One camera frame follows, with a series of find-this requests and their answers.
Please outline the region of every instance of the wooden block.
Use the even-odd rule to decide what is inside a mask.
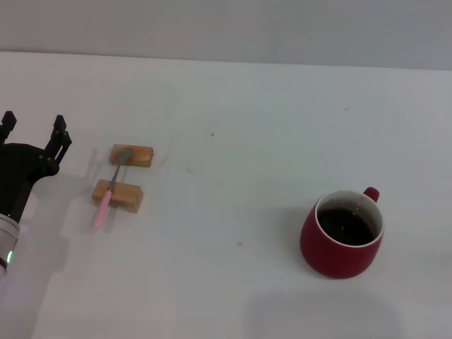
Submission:
[[[152,147],[145,146],[113,145],[110,153],[110,163],[118,165],[116,154],[125,148],[133,151],[133,158],[126,162],[126,166],[150,167],[153,161],[154,150]]]
[[[92,198],[96,205],[99,205],[105,192],[108,190],[108,180],[99,180],[94,188]],[[114,187],[112,199],[109,206],[122,207],[129,212],[137,213],[143,200],[143,191],[140,186],[123,184],[117,182]]]

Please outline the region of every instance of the pink spoon handle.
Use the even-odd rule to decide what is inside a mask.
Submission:
[[[97,208],[96,215],[93,220],[93,227],[100,230],[105,222],[105,217],[107,216],[108,204],[110,198],[112,197],[112,192],[107,190],[100,201],[99,207]]]

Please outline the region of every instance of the red mug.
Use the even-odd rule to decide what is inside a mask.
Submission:
[[[369,187],[363,194],[337,191],[320,197],[304,221],[300,246],[307,263],[320,274],[331,278],[351,278],[364,272],[372,263],[383,237],[384,224],[376,205],[380,193]],[[371,218],[374,240],[352,246],[329,237],[319,224],[318,212],[322,208],[346,208],[363,212]]]

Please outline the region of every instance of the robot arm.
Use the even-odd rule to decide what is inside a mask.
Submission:
[[[0,126],[0,280],[6,274],[19,235],[19,221],[35,182],[58,173],[59,163],[72,143],[66,122],[59,115],[46,148],[5,144],[16,125],[13,112]]]

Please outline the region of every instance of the mug handle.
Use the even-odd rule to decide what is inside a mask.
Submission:
[[[364,194],[366,194],[370,199],[377,202],[380,196],[380,192],[378,192],[374,187],[367,187],[366,191],[364,191]]]

